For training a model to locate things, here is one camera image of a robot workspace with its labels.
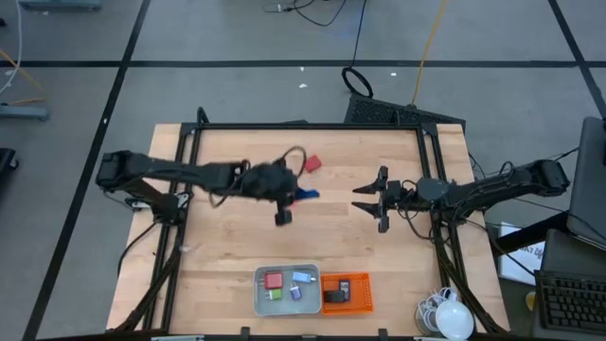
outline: keyboard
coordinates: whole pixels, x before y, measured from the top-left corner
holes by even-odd
[[[543,327],[606,335],[606,278],[537,271],[535,279]]]

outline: orange plastic container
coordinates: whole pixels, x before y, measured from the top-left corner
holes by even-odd
[[[370,314],[374,312],[369,273],[322,274],[322,293],[339,290],[339,279],[349,280],[349,302],[326,303],[322,295],[322,314]]]

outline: wooden tabletop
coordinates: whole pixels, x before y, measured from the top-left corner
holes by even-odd
[[[439,125],[438,130],[448,178],[459,183],[472,181],[461,127]],[[173,159],[178,132],[179,125],[157,125],[149,155]],[[426,141],[435,176],[431,141]],[[321,197],[296,203],[292,224],[275,226],[274,204],[230,198],[213,209],[207,194],[194,190],[170,332],[235,334],[247,326],[253,334],[376,335],[379,328],[387,328],[390,335],[419,334],[414,321],[417,302],[430,290],[440,288],[434,246],[415,237],[408,223],[395,212],[389,214],[389,231],[379,234],[377,221],[350,204],[376,202],[377,197],[351,190],[374,181],[381,165],[389,168],[391,180],[420,179],[415,133],[209,130],[203,131],[198,164],[248,158],[254,165],[280,157],[293,145],[303,146],[309,155],[317,154],[323,165],[299,179],[302,188],[316,188]],[[301,164],[297,155],[287,160],[292,168]],[[149,182],[168,191],[168,183]],[[471,219],[484,223],[479,213]],[[149,212],[134,214],[129,241],[151,220]],[[420,213],[413,223],[419,232],[428,233],[430,220],[426,213]],[[470,288],[495,321],[508,329],[486,232],[471,224],[460,226],[458,231]],[[124,260],[108,328],[122,322],[148,289],[158,237],[159,228]],[[338,317],[256,316],[255,269],[300,263],[315,263],[323,273],[369,272],[375,312]],[[159,326],[164,298],[163,292],[158,298],[154,326]]]

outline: red cube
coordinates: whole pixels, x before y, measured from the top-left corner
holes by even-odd
[[[320,166],[322,166],[322,162],[320,161],[320,158],[318,158],[317,155],[314,155],[314,156],[310,157],[309,159],[307,159],[307,162],[305,163],[305,171],[312,172],[312,171],[319,169]]]
[[[265,273],[265,289],[279,289],[282,287],[282,273]]]

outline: small colored block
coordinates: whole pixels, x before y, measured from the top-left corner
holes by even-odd
[[[294,193],[295,201],[319,198],[319,197],[320,197],[320,192],[318,192],[315,189],[304,190],[303,188],[297,188],[296,192]]]
[[[301,299],[301,290],[299,289],[299,287],[295,286],[291,288],[291,297],[293,298],[293,300]]]
[[[282,273],[265,273],[265,289],[278,289],[282,287]]]
[[[282,289],[273,289],[269,291],[269,299],[281,299],[282,298]]]
[[[293,272],[293,281],[302,283],[311,283],[315,281],[315,278],[310,274]]]
[[[307,162],[305,163],[305,171],[312,172],[319,169],[320,166],[322,166],[322,162],[317,155],[314,155],[307,159]]]

